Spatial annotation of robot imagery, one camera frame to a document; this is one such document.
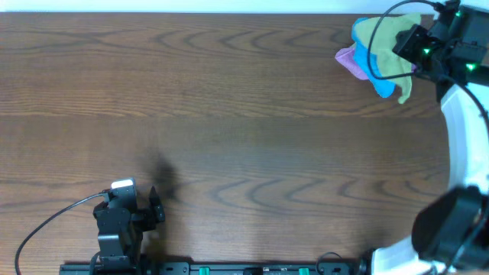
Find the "green cloth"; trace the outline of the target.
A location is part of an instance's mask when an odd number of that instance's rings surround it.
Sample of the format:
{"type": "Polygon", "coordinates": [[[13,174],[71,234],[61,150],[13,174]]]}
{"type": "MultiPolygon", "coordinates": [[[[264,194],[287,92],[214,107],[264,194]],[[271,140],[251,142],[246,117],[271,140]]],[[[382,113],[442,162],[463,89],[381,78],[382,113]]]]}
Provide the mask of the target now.
{"type": "MultiPolygon", "coordinates": [[[[421,14],[409,13],[397,17],[385,17],[380,27],[373,29],[368,42],[368,67],[371,74],[377,76],[392,76],[410,73],[413,65],[409,61],[397,56],[392,49],[396,43],[396,35],[400,31],[409,30],[414,24],[421,22],[421,14]]],[[[409,76],[389,79],[395,84],[395,88],[401,88],[401,96],[398,102],[403,104],[412,90],[412,80],[409,76]]]]}

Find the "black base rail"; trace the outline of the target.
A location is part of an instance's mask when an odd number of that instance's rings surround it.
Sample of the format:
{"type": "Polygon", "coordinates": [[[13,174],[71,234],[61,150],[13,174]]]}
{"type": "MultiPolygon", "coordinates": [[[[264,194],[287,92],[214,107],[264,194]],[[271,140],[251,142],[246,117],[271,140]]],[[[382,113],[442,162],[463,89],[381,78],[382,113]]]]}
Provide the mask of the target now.
{"type": "Polygon", "coordinates": [[[369,274],[365,264],[351,260],[314,263],[146,263],[138,274],[145,275],[361,275],[369,274]]]}

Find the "purple cloth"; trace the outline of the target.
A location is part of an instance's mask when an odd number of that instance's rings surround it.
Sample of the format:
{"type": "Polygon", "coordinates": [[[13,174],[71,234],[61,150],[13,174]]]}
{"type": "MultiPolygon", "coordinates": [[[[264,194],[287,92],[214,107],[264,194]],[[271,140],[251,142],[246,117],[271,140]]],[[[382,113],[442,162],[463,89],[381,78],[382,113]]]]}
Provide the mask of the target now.
{"type": "Polygon", "coordinates": [[[352,44],[350,47],[342,48],[336,53],[335,59],[357,79],[368,80],[367,74],[354,59],[355,50],[356,44],[352,44]]]}

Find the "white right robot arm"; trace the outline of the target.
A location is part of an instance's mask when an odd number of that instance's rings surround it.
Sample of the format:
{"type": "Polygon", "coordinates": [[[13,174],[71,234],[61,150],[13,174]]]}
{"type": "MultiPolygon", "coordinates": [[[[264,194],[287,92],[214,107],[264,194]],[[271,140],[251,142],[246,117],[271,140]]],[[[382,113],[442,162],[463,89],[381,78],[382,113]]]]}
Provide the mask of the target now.
{"type": "Polygon", "coordinates": [[[448,189],[417,215],[409,237],[364,255],[359,274],[488,269],[488,5],[433,8],[433,26],[399,32],[393,52],[436,85],[449,135],[448,189]]]}

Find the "blue cloth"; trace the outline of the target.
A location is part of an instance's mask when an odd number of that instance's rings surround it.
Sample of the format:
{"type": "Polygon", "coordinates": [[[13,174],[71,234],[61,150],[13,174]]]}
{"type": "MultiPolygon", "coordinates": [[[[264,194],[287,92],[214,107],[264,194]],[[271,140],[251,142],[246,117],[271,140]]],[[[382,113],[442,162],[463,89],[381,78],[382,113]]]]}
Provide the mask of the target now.
{"type": "Polygon", "coordinates": [[[359,18],[353,24],[351,30],[351,38],[356,44],[353,59],[357,63],[358,67],[366,75],[367,79],[371,82],[377,94],[381,98],[388,98],[393,94],[395,84],[389,80],[380,80],[374,78],[368,67],[368,42],[378,19],[379,17],[359,18]]]}

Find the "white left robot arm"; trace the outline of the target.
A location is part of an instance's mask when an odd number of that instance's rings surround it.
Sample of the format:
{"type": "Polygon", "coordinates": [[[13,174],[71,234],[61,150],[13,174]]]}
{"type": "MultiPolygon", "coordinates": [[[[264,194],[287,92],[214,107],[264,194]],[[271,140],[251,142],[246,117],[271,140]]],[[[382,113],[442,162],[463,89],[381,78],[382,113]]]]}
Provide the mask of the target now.
{"type": "Polygon", "coordinates": [[[165,221],[164,207],[155,188],[148,196],[149,206],[139,208],[133,186],[107,189],[104,201],[93,210],[99,229],[100,266],[90,267],[93,274],[145,274],[150,266],[141,254],[146,231],[165,221]]]}

